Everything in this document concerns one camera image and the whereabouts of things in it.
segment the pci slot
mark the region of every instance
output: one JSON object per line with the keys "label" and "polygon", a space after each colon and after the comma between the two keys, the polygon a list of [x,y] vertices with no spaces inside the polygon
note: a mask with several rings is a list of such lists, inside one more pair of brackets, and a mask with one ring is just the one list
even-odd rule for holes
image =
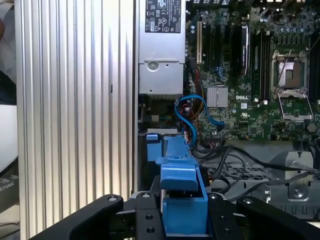
{"label": "pci slot", "polygon": [[310,73],[309,73],[309,99],[311,102],[320,100],[320,41],[319,34],[313,34],[310,37],[310,45],[313,46],[310,51]]}
{"label": "pci slot", "polygon": [[260,70],[260,99],[269,100],[270,98],[270,70],[271,70],[271,37],[266,35],[264,31],[261,31],[259,46],[259,70]]}
{"label": "pci slot", "polygon": [[202,21],[196,24],[196,64],[202,64]]}
{"label": "pci slot", "polygon": [[221,26],[216,25],[215,26],[215,31],[214,31],[214,58],[213,58],[213,65],[215,67],[220,67],[221,63]]}

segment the power supply label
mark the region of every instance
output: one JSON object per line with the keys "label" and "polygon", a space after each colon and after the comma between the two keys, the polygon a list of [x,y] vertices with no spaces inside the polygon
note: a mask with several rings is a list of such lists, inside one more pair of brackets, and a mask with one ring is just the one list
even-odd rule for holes
{"label": "power supply label", "polygon": [[179,34],[181,32],[181,1],[146,0],[145,32]]}

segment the ribbed metal panel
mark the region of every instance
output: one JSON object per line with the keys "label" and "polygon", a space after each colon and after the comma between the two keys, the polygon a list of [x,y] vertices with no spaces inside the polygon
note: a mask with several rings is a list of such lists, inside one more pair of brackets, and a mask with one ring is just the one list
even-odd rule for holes
{"label": "ribbed metal panel", "polygon": [[228,107],[228,87],[214,86],[207,89],[207,106],[209,108]]}
{"label": "ribbed metal panel", "polygon": [[133,179],[134,0],[16,0],[21,239]]}

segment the motherboard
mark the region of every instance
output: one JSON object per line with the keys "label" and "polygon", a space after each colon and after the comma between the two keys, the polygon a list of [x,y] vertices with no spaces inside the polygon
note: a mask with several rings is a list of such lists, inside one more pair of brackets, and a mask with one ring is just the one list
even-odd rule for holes
{"label": "motherboard", "polygon": [[[182,3],[185,14],[177,11]],[[150,48],[150,55],[139,70],[139,131],[174,129],[188,139],[196,134],[198,140],[209,142],[318,139],[320,8],[316,3],[148,1],[142,30],[147,37],[141,49],[145,54]],[[194,95],[202,100],[192,99]],[[191,99],[180,101],[185,96]]]}
{"label": "motherboard", "polygon": [[219,131],[203,111],[196,120],[198,139],[220,138],[229,130],[233,140],[318,138],[317,9],[302,4],[201,7],[189,10],[186,57],[195,59],[209,112],[225,127]]}

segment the green motherboard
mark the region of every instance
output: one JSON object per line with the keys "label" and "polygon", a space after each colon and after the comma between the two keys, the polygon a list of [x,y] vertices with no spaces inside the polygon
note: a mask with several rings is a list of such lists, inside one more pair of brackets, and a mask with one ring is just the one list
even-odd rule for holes
{"label": "green motherboard", "polygon": [[[244,19],[249,35],[245,74],[233,73],[233,44],[242,40],[234,30],[241,25],[238,12],[223,8],[199,11],[188,22],[189,29],[197,23],[199,28],[199,22],[202,26],[202,59],[197,67],[206,98],[210,88],[227,89],[227,106],[209,107],[214,119],[225,122],[224,130],[210,124],[203,111],[196,120],[198,138],[220,138],[229,130],[234,133],[229,135],[232,140],[286,141],[299,136],[307,141],[318,137],[320,105],[308,97],[312,35],[317,28],[314,10],[302,8],[296,16],[279,22],[272,15],[262,17],[264,8],[249,11]],[[188,54],[195,57],[192,42],[199,38],[188,33],[186,39]]]}

